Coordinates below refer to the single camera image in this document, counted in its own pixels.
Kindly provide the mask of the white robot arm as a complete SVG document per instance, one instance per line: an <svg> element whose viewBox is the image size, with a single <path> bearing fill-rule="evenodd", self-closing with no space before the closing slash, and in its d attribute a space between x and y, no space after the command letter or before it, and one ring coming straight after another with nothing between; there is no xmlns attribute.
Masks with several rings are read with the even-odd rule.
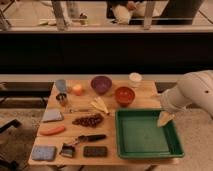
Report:
<svg viewBox="0 0 213 171"><path fill-rule="evenodd" d="M177 84L165 90L159 101L162 111L157 126L165 126L175 114L194 103L213 117L213 70L190 72L182 75Z"/></svg>

